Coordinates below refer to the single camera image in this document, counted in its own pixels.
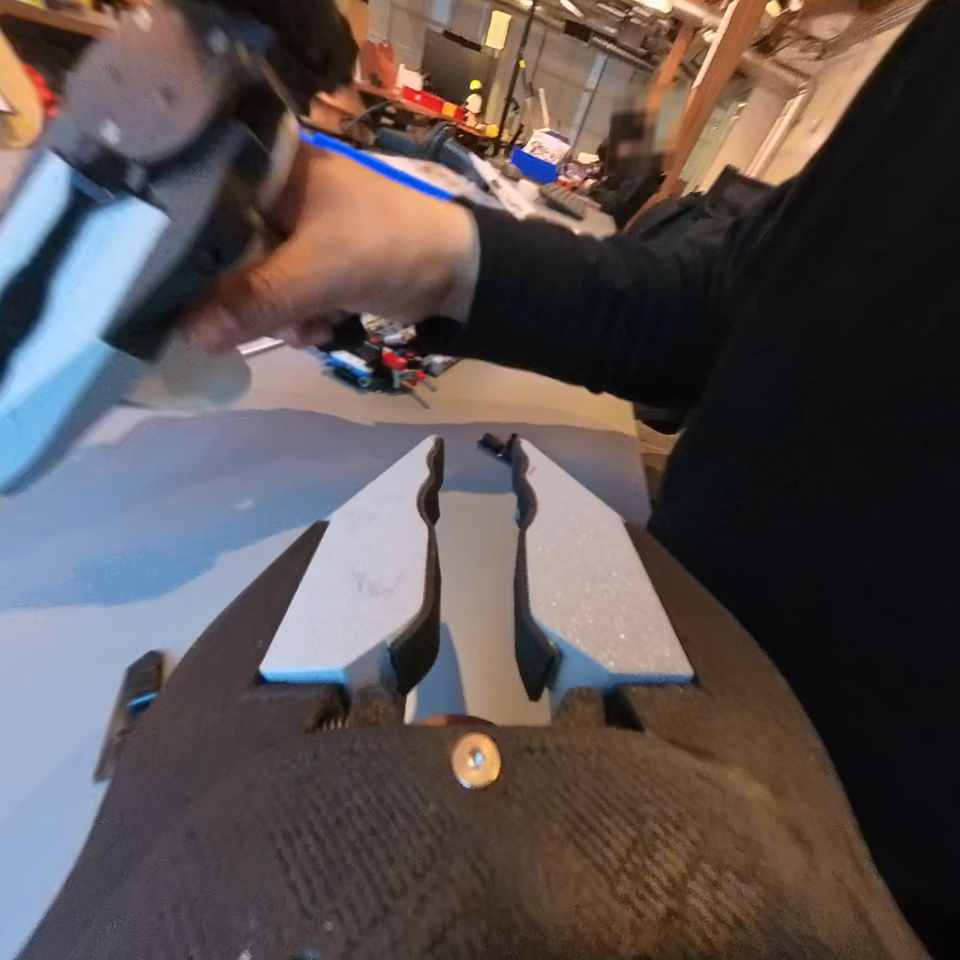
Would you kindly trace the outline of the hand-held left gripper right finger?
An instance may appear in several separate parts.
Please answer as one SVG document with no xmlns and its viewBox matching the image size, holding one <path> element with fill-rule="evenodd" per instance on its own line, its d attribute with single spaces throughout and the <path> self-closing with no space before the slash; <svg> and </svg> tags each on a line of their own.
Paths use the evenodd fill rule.
<svg viewBox="0 0 960 960">
<path fill-rule="evenodd" d="M 528 439 L 512 440 L 510 467 L 514 655 L 528 699 L 691 684 L 693 666 L 622 516 Z"/>
</svg>

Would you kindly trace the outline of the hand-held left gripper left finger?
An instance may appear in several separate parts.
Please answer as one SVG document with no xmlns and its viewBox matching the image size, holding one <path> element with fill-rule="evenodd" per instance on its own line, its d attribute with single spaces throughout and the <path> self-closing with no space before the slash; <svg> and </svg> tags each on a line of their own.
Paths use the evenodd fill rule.
<svg viewBox="0 0 960 960">
<path fill-rule="evenodd" d="M 335 510 L 261 660 L 265 682 L 409 694 L 440 647 L 445 444 L 429 436 Z"/>
</svg>

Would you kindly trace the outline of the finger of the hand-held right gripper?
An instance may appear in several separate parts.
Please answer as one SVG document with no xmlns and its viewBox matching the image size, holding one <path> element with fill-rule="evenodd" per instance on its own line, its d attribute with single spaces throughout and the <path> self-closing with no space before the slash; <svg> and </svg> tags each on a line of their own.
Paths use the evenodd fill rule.
<svg viewBox="0 0 960 960">
<path fill-rule="evenodd" d="M 53 151 L 2 215 L 2 330 L 71 330 L 83 306 L 83 174 Z"/>
<path fill-rule="evenodd" d="M 138 384 L 144 362 L 106 335 L 166 227 L 127 198 L 80 217 L 40 282 L 39 315 L 2 350 L 2 495 L 15 495 L 59 461 Z"/>
</svg>

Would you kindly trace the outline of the toy brick car chassis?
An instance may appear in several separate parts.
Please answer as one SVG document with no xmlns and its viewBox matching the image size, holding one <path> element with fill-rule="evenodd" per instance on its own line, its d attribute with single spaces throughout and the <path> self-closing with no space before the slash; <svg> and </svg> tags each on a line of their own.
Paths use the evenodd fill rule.
<svg viewBox="0 0 960 960">
<path fill-rule="evenodd" d="M 329 339 L 317 348 L 324 372 L 358 394 L 404 396 L 430 410 L 425 392 L 436 392 L 437 375 L 416 336 L 400 338 L 368 330 L 358 314 L 339 314 Z"/>
</svg>

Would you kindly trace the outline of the person's right forearm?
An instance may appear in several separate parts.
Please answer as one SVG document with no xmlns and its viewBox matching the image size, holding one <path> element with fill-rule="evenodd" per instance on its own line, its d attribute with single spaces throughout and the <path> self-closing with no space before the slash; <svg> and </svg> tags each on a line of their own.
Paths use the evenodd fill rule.
<svg viewBox="0 0 960 960">
<path fill-rule="evenodd" d="M 738 275 L 769 193 L 726 169 L 706 192 L 659 202 L 606 238 L 471 207 L 478 270 L 465 317 L 445 307 L 416 338 L 683 424 L 738 372 Z"/>
</svg>

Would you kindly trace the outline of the grey desk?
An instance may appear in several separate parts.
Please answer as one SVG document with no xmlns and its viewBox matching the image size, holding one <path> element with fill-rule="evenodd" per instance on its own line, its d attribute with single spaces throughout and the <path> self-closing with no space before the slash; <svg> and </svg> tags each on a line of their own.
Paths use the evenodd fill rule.
<svg viewBox="0 0 960 960">
<path fill-rule="evenodd" d="M 476 362 L 421 398 L 358 393 L 289 348 L 249 365 L 235 406 L 117 410 L 2 499 L 2 958 L 42 918 L 97 816 L 93 770 L 127 665 L 154 649 L 175 664 L 306 526 L 424 438 L 445 446 L 442 633 L 408 721 L 549 717 L 516 671 L 517 507 L 483 434 L 529 439 L 627 522 L 648 520 L 634 415 L 610 396 Z"/>
</svg>

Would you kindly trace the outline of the person's right hand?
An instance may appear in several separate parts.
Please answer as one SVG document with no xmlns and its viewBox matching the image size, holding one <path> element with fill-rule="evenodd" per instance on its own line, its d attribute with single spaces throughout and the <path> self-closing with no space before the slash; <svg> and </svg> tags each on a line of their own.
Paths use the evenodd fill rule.
<svg viewBox="0 0 960 960">
<path fill-rule="evenodd" d="M 459 203 L 301 143 L 267 223 L 279 245 L 183 314 L 192 347 L 221 354 L 261 337 L 323 346 L 341 313 L 408 324 L 469 317 L 480 246 Z"/>
</svg>

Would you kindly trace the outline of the person's black-clothed torso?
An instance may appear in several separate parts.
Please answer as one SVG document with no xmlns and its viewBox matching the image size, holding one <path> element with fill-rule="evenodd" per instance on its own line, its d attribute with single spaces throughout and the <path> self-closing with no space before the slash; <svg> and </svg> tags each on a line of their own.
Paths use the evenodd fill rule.
<svg viewBox="0 0 960 960">
<path fill-rule="evenodd" d="M 654 536 L 764 648 L 873 861 L 958 958 L 958 2 L 750 222 Z"/>
</svg>

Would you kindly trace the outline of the blue storage crate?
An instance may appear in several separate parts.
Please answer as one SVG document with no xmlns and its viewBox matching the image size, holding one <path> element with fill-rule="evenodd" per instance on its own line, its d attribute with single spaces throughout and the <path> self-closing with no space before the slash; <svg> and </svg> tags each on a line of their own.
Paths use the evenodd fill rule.
<svg viewBox="0 0 960 960">
<path fill-rule="evenodd" d="M 540 185 L 547 186 L 557 182 L 559 176 L 558 163 L 549 158 L 534 155 L 520 146 L 513 146 L 510 150 L 510 164 L 523 178 Z"/>
</svg>

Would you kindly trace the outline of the black tripod pole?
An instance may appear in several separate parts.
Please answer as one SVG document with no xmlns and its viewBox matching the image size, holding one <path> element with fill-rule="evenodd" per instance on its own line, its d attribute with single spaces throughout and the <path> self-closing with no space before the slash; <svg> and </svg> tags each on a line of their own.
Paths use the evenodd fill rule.
<svg viewBox="0 0 960 960">
<path fill-rule="evenodd" d="M 525 69 L 526 48 L 532 32 L 533 24 L 537 13 L 542 6 L 541 1 L 531 1 L 526 11 L 523 21 L 523 28 L 520 39 L 517 43 L 513 65 L 511 66 L 508 88 L 502 104 L 501 116 L 499 120 L 498 149 L 507 146 L 508 133 L 510 131 L 510 117 L 513 115 L 517 123 L 520 122 L 523 112 L 524 94 L 519 90 L 522 71 Z"/>
</svg>

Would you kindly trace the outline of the black keyboard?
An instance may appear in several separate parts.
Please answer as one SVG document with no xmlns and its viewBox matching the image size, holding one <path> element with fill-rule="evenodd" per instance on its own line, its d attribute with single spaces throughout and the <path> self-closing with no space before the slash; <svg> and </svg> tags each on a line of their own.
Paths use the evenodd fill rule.
<svg viewBox="0 0 960 960">
<path fill-rule="evenodd" d="M 601 208 L 594 200 L 558 182 L 541 184 L 538 186 L 538 195 L 548 210 L 576 221 L 583 221 L 589 215 L 601 212 Z"/>
</svg>

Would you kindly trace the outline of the wooden post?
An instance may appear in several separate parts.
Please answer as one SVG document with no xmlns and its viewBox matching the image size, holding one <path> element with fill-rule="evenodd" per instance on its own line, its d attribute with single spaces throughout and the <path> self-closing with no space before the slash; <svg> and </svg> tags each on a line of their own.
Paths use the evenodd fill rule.
<svg viewBox="0 0 960 960">
<path fill-rule="evenodd" d="M 655 202 L 680 191 L 683 168 L 720 94 L 734 75 L 742 54 L 759 28 L 765 7 L 765 1 L 736 1 L 728 5 L 700 72 L 690 88 L 672 144 L 666 151 L 666 169 L 654 195 Z"/>
</svg>

